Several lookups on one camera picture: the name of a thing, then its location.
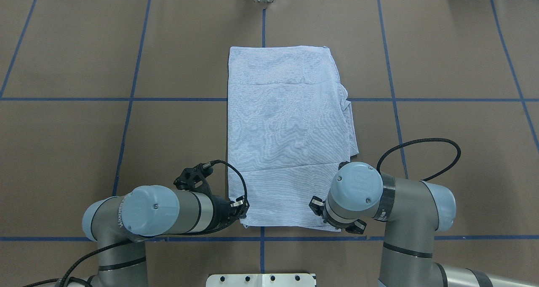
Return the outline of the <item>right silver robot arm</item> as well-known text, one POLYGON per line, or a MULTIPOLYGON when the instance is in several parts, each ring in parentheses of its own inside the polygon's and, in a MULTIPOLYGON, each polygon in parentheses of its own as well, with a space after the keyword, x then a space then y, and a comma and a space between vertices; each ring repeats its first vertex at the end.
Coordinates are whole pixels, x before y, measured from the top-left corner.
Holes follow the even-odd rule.
POLYGON ((396 178, 363 162, 342 162, 326 198, 312 197, 309 207, 347 233, 364 233, 364 217, 385 223, 379 287, 531 286, 433 260, 435 233, 450 229, 456 218, 456 199, 444 186, 396 178))

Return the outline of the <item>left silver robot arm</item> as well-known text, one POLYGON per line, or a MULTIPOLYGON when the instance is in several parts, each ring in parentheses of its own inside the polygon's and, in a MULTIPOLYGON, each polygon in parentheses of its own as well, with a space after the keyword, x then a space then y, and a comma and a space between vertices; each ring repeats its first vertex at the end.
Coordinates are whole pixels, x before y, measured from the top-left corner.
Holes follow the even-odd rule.
POLYGON ((185 168, 173 182, 176 189, 161 185, 136 187, 123 196, 112 196, 89 206, 83 214, 82 228, 88 239, 98 245, 88 254, 98 256, 96 275, 75 279, 66 274, 58 287, 147 287, 146 240, 157 236, 198 236, 217 233, 246 217, 248 188, 237 176, 243 195, 232 201, 214 195, 207 177, 216 164, 213 160, 185 168))

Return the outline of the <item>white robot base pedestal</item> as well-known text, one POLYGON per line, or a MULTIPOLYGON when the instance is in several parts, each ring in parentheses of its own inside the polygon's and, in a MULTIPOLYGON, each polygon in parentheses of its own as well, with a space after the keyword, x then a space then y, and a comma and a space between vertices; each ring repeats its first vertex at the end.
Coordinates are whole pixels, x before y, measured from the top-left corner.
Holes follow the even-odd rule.
POLYGON ((210 275, 206 287, 316 287, 315 274, 219 274, 210 275))

